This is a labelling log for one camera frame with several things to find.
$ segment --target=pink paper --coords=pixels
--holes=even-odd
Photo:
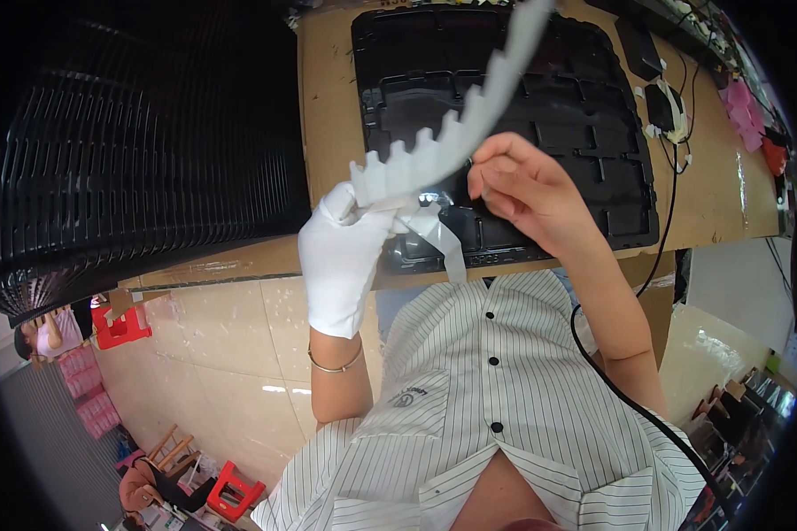
[[[744,141],[744,148],[752,153],[762,147],[762,136],[765,124],[759,112],[759,103],[755,101],[744,78],[730,81],[729,85],[719,91],[729,122]]]

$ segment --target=white striped shirt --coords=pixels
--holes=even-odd
[[[446,530],[502,450],[561,527],[676,531],[704,480],[579,354],[570,309],[548,270],[431,286],[396,316],[369,415],[317,432],[251,518]]]

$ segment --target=white wall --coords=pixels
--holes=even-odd
[[[23,365],[26,362],[18,353],[15,352],[15,345],[4,346],[0,349],[0,378],[4,377],[12,369]]]
[[[791,242],[772,241],[790,283]],[[794,309],[763,238],[694,249],[687,304],[747,332],[777,354],[785,351],[794,325]]]
[[[9,327],[9,318],[0,313],[0,378],[24,363],[27,362],[15,352],[14,330]]]

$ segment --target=gloved hand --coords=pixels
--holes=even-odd
[[[377,206],[359,211],[350,182],[319,201],[298,233],[308,320],[317,331],[351,339],[360,330],[366,294],[396,211]]]

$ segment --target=workbench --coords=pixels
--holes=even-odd
[[[407,5],[396,0],[398,6]],[[602,28],[614,44],[620,63],[632,87],[647,81],[632,74],[627,66],[615,29],[616,16],[585,4],[582,0],[559,3],[563,16],[591,22]],[[299,102],[302,142],[308,172],[311,206],[319,202],[340,181],[348,180],[348,163],[364,161],[363,127],[355,83],[350,26],[372,6],[352,9],[318,10],[300,20],[298,27]],[[761,150],[747,153],[740,136],[729,122],[727,112],[711,75],[702,69],[693,82],[696,63],[682,58],[669,43],[654,37],[659,56],[667,63],[664,79],[680,89],[693,111],[694,129],[689,141],[692,164],[678,178],[676,206],[665,250],[708,246],[721,241],[772,236],[778,233],[774,178]],[[638,114],[648,123],[647,104],[636,98]],[[659,213],[659,231],[664,233],[673,184],[673,171],[659,139],[647,137],[654,174]],[[680,149],[679,160],[687,151]],[[641,253],[654,254],[658,244],[616,252],[618,258]],[[557,260],[510,263],[468,269],[470,280],[537,269],[557,267]],[[147,273],[120,283],[132,291],[157,291],[187,285],[247,281],[301,274],[298,240],[295,235],[230,250],[182,265]],[[446,281],[446,273],[425,273],[375,277],[374,289],[426,285]]]

